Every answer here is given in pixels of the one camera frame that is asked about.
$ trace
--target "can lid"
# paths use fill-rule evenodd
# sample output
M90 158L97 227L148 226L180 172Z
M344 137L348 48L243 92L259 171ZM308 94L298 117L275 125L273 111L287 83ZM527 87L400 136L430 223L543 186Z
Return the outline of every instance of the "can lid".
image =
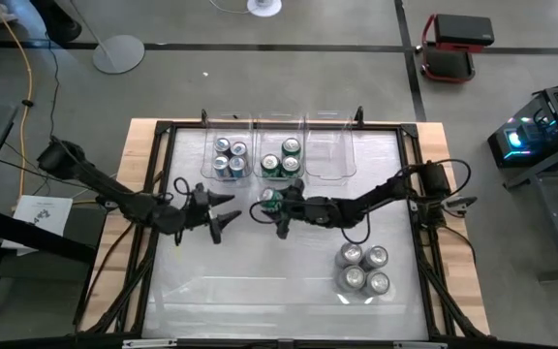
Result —
M230 148L230 141L228 141L228 139L225 138L220 138L214 143L214 147L217 150L221 150L221 151L228 150Z
M298 162L298 159L296 159L293 156L286 156L283 161L283 168L286 169L287 171L296 171L298 170L298 168L300 168L300 163Z
M300 150L300 142L295 138L288 138L283 142L283 147L286 150L297 151Z
M244 154L247 151L247 145L243 142L236 142L232 144L232 153Z
M247 162L240 156L234 156L230 160L230 168L233 170L242 170L247 165Z
M214 163L212 164L212 166L217 170L223 170L228 166L229 162L230 160L228 159L227 156L219 155L216 158L214 158Z
M273 170L279 166L279 158L274 156L273 154L267 154L262 159L262 167L267 170Z
M272 197L275 194L275 190L272 188L265 188L262 193L260 194L258 201L266 201L272 200Z
M381 271L372 271L367 276L367 284L372 291L379 295L383 295L388 291L390 281L388 280L388 276L385 273Z
M359 245L348 242L341 246L341 253L347 260L358 262L363 254L363 250L361 250Z
M346 271L346 282L350 286L360 286L365 281L365 272L359 267L349 267Z
M388 253L382 246L372 246L367 253L367 258L372 264L383 267L388 261Z

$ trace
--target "wooden table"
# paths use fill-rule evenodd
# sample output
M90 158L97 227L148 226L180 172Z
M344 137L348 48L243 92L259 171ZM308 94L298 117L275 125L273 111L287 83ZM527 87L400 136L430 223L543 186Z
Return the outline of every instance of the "wooden table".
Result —
M124 145L122 160L117 174L117 180L128 186L131 190L141 190L145 180L145 172L149 161L150 149L154 138L154 128L158 119L133 119L129 128L128 137ZM199 122L197 119L178 119L179 122ZM417 123L421 155L423 160L442 160L450 157L447 148L445 130L441 123ZM157 173L162 169L164 147L159 154ZM455 179L451 164L446 163L449 183L455 187ZM466 226L459 218L447 216L448 225L466 236ZM94 266L94 275L99 265L103 262L107 250L122 234L128 222L118 213L109 215L103 231L100 249ZM124 282L129 252L131 250L133 234L129 234L115 248L108 260L103 274L91 295L90 303L82 319L81 328L87 329L94 325L100 316L107 310L114 298L119 293ZM444 229L439 233L439 244L445 276L449 292L462 308L462 311L471 319L473 324L482 332L489 333L483 302L481 299L480 284L473 263L471 249L466 243ZM438 296L431 290L434 302L436 324L441 332L444 331L442 308ZM137 294L133 294L129 308L130 327L135 317Z

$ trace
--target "transparent tray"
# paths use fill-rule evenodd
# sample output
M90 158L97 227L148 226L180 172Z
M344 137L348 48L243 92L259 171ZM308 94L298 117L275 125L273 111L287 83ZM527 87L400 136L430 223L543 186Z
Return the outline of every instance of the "transparent tray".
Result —
M220 176L215 171L213 164L218 153L214 148L217 140L226 138L230 144L243 142L247 146L245 167L243 176ZM248 112L217 112L209 113L205 119L205 142L203 151L203 163L201 175L214 179L218 183L226 185L245 185L248 177L253 171L253 159L255 153L255 135L253 132L253 118Z
M339 125L332 130L324 125ZM355 175L353 118L347 111L317 111L305 123L307 174L317 185L342 184Z
M300 178L305 174L305 119L304 113L297 112L263 112L257 119L255 137L255 161L253 172L257 177L269 181L288 181ZM288 138L297 139L300 143L300 170L294 177L266 176L262 171L262 159L273 154L283 159L282 144Z

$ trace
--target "white paper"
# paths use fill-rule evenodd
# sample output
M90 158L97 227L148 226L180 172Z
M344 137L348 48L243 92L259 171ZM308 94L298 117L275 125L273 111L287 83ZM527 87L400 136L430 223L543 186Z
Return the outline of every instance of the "white paper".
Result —
M39 228L62 237L72 206L73 199L23 195L18 201L13 218L35 224ZM18 256L35 251L8 240L4 240L1 247L17 249Z

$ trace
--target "gray concrete floor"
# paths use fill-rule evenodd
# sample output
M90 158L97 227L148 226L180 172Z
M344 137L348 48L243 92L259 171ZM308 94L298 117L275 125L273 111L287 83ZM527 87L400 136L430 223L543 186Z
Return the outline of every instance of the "gray concrete floor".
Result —
M267 19L221 13L202 0L77 2L103 38L132 34L147 43L401 45L392 0L284 0L282 13ZM33 9L25 2L8 3L21 15L15 26L19 36L43 39L45 29ZM244 1L220 4L242 9ZM413 45L427 16L438 12L491 17L495 47L558 48L558 1L405 0L404 8ZM9 40L2 28L0 40ZM85 30L80 40L92 38ZM54 65L47 50L28 52L36 91L26 126L33 160L47 144ZM96 71L89 50L55 53L62 83L55 135L82 145L106 173L117 171L134 117L191 117L202 108L257 113L363 105L368 120L416 118L401 53L149 51L134 71L121 76ZM467 225L492 333L558 344L558 283L536 280L538 272L558 267L556 251L540 221L525 218L535 201L531 193L502 188L505 174L496 169L485 144L532 91L558 84L558 55L483 54L475 56L475 64L477 77L463 85L419 77L425 115L444 123L451 156L469 161L474 170L465 194L480 200ZM20 56L15 49L0 48L0 102L19 105L25 88ZM18 124L8 139L15 146ZM18 160L7 148L0 157ZM458 179L462 175L458 169ZM28 176L28 191L40 184ZM0 211L10 211L17 186L18 171L0 165ZM51 186L56 196L76 192Z

